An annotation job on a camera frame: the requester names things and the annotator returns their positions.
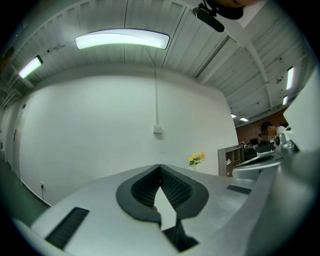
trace black rectangular vent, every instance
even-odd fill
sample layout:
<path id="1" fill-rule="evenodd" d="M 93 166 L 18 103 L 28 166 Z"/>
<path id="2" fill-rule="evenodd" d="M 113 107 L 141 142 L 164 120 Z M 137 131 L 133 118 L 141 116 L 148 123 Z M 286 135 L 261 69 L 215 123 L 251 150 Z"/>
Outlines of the black rectangular vent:
<path id="1" fill-rule="evenodd" d="M 86 209 L 73 208 L 45 240 L 63 250 L 88 213 Z"/>
<path id="2" fill-rule="evenodd" d="M 227 190 L 236 191 L 242 194 L 249 195 L 251 190 L 250 188 L 242 187 L 242 186 L 236 186 L 236 185 L 229 185 L 226 187 Z"/>

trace black hair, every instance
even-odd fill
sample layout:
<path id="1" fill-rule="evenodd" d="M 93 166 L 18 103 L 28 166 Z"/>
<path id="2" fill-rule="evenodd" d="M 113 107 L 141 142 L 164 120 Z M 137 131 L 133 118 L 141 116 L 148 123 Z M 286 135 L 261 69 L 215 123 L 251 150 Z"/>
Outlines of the black hair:
<path id="1" fill-rule="evenodd" d="M 273 126 L 273 124 L 269 121 L 265 121 L 261 124 L 261 133 L 263 135 L 266 135 L 266 133 L 268 132 L 268 126 Z"/>

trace door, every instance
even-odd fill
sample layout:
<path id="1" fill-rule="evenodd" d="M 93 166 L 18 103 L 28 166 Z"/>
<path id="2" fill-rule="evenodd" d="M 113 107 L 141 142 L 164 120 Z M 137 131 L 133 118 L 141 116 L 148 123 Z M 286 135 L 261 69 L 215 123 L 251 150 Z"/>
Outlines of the door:
<path id="1" fill-rule="evenodd" d="M 13 132 L 13 164 L 12 170 L 14 171 L 15 175 L 21 180 L 20 174 L 20 166 L 19 166 L 19 152 L 20 152 L 20 141 L 21 141 L 21 134 L 24 126 L 24 122 L 27 116 L 27 110 L 29 109 L 28 105 L 29 98 L 25 99 L 22 102 L 22 105 L 18 111 L 16 120 L 15 120 L 15 127 Z"/>

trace gray cabinet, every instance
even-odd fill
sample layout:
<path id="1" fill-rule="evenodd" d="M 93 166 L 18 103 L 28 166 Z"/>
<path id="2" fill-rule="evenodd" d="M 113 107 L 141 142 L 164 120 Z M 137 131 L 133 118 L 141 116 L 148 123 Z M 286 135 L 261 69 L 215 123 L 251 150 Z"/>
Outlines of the gray cabinet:
<path id="1" fill-rule="evenodd" d="M 218 149 L 219 176 L 232 177 L 234 167 L 244 160 L 244 148 L 241 145 Z"/>

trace rectangular light panel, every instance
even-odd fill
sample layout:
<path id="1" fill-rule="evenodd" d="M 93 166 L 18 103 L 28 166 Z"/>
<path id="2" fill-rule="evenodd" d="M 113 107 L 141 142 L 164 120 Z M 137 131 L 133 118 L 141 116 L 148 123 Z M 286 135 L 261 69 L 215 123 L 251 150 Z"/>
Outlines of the rectangular light panel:
<path id="1" fill-rule="evenodd" d="M 286 105 L 288 102 L 288 96 L 283 97 L 282 105 Z"/>
<path id="2" fill-rule="evenodd" d="M 37 55 L 33 60 L 31 60 L 20 72 L 19 76 L 21 78 L 25 78 L 32 71 L 34 71 L 37 67 L 41 66 L 44 63 L 39 55 Z"/>
<path id="3" fill-rule="evenodd" d="M 75 38 L 78 49 L 110 44 L 133 44 L 166 49 L 170 37 L 158 32 L 119 28 L 96 31 Z"/>
<path id="4" fill-rule="evenodd" d="M 286 81 L 286 89 L 289 90 L 293 84 L 294 81 L 294 71 L 295 69 L 293 67 L 291 67 L 288 70 L 288 80 Z"/>

